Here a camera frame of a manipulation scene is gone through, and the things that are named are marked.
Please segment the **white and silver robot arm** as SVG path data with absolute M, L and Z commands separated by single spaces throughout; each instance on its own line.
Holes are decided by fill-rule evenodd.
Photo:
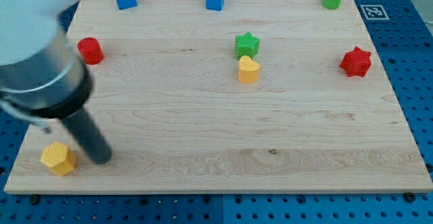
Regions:
M 80 0 L 1 0 L 1 109 L 50 131 L 79 111 L 93 81 L 58 16 Z

